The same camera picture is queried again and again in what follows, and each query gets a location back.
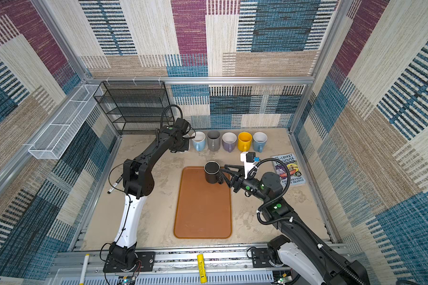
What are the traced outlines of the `grey mug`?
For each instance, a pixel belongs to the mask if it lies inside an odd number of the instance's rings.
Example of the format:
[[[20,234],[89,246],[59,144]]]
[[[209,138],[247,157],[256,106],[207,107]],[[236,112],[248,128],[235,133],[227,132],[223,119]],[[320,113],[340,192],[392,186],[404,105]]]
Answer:
[[[208,149],[217,152],[221,147],[221,134],[219,131],[211,130],[207,134]]]

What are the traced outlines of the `light blue mug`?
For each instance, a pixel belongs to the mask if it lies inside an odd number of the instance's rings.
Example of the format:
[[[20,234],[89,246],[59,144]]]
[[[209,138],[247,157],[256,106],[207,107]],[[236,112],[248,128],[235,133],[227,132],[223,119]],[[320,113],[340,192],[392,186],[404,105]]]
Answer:
[[[193,146],[197,152],[201,152],[206,147],[206,135],[201,131],[195,132],[195,137],[192,139]]]

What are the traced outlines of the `black mug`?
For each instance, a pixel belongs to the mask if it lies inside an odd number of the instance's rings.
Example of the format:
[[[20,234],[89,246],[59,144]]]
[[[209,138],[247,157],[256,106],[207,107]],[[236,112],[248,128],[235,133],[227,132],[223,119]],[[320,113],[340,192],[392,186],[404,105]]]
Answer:
[[[223,184],[223,178],[220,174],[220,165],[216,161],[209,161],[204,166],[204,176],[209,184]]]

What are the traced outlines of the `yellow marker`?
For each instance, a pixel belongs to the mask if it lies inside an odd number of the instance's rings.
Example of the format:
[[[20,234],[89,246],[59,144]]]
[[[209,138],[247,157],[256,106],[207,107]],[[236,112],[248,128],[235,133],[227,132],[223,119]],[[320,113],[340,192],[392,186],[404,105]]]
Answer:
[[[203,254],[197,255],[197,265],[198,265],[198,269],[199,269],[200,282],[201,282],[201,284],[205,284],[208,282],[208,278],[206,275],[206,269],[205,269]]]

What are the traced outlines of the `blue speckled mug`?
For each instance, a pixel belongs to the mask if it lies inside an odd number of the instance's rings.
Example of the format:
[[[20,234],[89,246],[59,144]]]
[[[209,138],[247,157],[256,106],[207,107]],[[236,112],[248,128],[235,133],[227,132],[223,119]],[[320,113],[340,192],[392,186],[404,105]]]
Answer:
[[[255,152],[263,152],[266,142],[268,141],[268,137],[263,132],[256,132],[253,135],[253,149]]]

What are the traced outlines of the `brown plastic tray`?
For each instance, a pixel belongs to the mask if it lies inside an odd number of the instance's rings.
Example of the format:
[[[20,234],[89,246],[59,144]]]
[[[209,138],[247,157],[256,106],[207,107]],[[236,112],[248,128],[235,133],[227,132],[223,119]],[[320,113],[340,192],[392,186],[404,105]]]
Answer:
[[[183,169],[174,223],[179,239],[226,239],[232,234],[231,190],[206,181],[204,168]]]

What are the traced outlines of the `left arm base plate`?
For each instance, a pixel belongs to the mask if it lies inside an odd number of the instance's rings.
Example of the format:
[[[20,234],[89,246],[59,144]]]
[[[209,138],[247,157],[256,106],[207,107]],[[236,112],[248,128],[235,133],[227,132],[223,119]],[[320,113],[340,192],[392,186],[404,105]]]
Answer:
[[[104,273],[137,273],[153,270],[156,252],[130,252],[108,255],[103,267]]]

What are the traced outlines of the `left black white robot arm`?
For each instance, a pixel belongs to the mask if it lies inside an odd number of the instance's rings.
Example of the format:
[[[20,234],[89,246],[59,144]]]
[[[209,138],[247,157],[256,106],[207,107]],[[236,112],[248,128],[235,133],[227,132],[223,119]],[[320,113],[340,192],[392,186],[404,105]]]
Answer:
[[[152,169],[163,154],[169,150],[180,152],[190,138],[190,124],[183,118],[182,109],[171,104],[160,116],[160,128],[154,141],[134,159],[127,159],[121,166],[122,184],[125,193],[124,211],[120,228],[114,242],[109,244],[103,272],[129,273],[139,268],[136,254],[137,230],[147,196],[155,186]]]

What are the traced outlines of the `white marker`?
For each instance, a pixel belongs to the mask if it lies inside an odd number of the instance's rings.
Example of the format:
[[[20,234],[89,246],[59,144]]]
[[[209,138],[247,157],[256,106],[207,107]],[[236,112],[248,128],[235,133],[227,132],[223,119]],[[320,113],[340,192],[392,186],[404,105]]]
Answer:
[[[80,280],[79,280],[79,285],[84,285],[86,272],[87,272],[88,264],[89,264],[89,258],[90,258],[90,254],[86,254],[84,256],[82,271],[81,271]]]

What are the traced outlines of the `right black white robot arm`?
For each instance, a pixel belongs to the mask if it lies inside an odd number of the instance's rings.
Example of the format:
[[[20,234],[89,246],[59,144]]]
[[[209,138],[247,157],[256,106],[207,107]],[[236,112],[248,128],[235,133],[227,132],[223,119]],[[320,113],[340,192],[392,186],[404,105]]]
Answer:
[[[289,186],[281,184],[278,174],[266,172],[260,179],[255,177],[263,163],[256,159],[250,170],[225,165],[216,174],[216,181],[262,201],[256,212],[259,223],[272,225],[282,233],[267,245],[271,265],[290,267],[311,285],[368,285],[365,267],[327,245],[286,202]]]

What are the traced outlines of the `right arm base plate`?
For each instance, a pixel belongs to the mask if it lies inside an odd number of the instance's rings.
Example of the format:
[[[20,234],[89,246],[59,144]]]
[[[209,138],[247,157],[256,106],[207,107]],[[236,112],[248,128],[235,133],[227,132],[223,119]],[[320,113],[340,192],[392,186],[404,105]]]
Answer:
[[[247,251],[247,256],[252,260],[253,268],[274,267],[271,251],[267,248],[251,247]]]

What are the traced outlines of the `white mesh basket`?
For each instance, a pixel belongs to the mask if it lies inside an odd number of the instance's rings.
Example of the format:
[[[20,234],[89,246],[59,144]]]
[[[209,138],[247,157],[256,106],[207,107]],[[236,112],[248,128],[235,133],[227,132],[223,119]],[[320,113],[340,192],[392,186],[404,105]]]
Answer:
[[[94,99],[98,86],[87,84],[78,89],[43,133],[29,148],[38,160],[58,160],[65,153],[74,137],[96,105]]]

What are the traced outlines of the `black marker pen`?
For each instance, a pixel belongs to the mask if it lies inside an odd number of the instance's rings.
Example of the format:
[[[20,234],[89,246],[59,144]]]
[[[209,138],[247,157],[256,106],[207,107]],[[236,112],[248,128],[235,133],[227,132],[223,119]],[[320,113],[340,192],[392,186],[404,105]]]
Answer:
[[[110,189],[108,190],[108,194],[111,194],[113,191],[123,191],[120,187],[120,183],[122,181],[122,176],[120,176],[115,182],[114,184],[110,184]]]

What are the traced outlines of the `yellow mug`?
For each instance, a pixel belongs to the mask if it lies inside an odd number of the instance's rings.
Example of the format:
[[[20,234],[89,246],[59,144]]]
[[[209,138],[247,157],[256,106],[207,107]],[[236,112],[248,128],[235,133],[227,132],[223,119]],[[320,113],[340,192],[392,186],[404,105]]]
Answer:
[[[248,133],[248,132],[242,132],[238,135],[238,149],[241,152],[248,152],[251,145],[252,145],[252,141],[253,141],[253,136],[252,134]]]

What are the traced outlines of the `colourful magazine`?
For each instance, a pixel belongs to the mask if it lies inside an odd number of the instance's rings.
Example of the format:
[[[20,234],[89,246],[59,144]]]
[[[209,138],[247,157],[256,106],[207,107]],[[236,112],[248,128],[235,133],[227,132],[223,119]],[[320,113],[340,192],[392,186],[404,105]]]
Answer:
[[[290,173],[290,175],[288,176],[282,165],[275,161],[272,162],[275,172],[280,177],[282,187],[285,187],[285,185],[287,184],[288,177],[290,177],[291,186],[305,184],[306,180],[304,179],[304,176],[298,167],[295,154],[283,154],[279,156],[273,156],[273,158],[282,161],[286,165]]]

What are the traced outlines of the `purple mug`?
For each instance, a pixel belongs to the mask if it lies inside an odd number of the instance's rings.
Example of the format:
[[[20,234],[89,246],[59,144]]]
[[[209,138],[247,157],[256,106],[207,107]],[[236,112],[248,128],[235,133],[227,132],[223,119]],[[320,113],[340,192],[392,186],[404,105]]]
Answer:
[[[222,136],[222,147],[223,149],[231,153],[237,145],[237,136],[232,132],[224,133]]]

